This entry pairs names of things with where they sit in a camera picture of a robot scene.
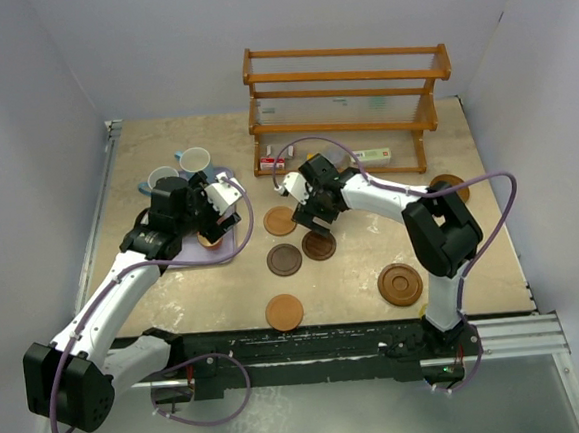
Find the dark walnut coaster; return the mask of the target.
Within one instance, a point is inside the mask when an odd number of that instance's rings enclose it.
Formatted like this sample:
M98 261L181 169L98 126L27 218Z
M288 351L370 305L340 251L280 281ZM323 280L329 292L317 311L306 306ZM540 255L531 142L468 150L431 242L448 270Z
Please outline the dark walnut coaster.
M308 232L301 242L303 253L314 261L328 260L337 248L337 240L331 233L324 237L316 232Z

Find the light wood coaster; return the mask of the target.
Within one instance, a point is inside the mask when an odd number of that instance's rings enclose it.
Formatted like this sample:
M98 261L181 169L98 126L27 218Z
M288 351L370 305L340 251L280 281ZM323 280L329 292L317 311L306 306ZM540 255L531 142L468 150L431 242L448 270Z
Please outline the light wood coaster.
M287 236L296 229L292 208L286 206L273 207L265 213L263 218L265 230L273 236Z

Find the dark brown coaster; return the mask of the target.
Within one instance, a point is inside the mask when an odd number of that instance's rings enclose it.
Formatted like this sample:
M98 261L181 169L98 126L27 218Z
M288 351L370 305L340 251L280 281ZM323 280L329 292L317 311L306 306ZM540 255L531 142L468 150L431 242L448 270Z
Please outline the dark brown coaster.
M292 276L302 265L303 256L300 250L292 244L278 244L268 251L267 268L276 276Z

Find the orange terracotta coaster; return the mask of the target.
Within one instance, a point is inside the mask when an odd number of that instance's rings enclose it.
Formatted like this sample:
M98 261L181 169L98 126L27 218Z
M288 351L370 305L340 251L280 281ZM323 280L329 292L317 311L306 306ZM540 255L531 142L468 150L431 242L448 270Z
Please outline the orange terracotta coaster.
M303 305L296 296L290 294L276 295L266 306L265 318L276 331L294 330L302 322L303 316Z

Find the ringed brown wooden coaster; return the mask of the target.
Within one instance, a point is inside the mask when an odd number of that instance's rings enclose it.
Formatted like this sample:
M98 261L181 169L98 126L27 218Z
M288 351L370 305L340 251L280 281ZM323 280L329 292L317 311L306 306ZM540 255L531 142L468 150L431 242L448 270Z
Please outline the ringed brown wooden coaster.
M424 289L418 271L403 263L384 267L378 275L377 288L386 302L401 307L415 304Z

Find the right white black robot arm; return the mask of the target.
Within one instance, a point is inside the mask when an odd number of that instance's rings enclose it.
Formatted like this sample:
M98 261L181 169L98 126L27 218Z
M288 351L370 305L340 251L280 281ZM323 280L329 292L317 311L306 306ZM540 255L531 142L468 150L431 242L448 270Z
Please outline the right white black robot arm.
M359 210L405 226L414 255L429 275L421 326L426 349L447 356L467 329L461 311L465 271L482 242L479 224L451 187L386 182L356 167L337 170L320 154L289 172L276 191L296 200L293 220L321 236L344 211Z

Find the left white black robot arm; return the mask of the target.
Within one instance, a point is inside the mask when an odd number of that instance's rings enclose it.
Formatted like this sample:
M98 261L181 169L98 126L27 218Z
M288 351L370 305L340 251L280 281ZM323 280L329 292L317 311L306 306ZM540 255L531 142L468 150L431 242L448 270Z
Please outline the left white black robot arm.
M235 205L248 197L226 172L211 183L198 172L155 184L149 206L123 237L96 292L48 344L33 343L24 353L29 411L48 418L52 433L92 433L119 393L156 372L176 378L186 367L181 341L158 329L116 356L109 349L143 295L168 267L180 265L183 239L201 235L212 243L220 240L241 219Z

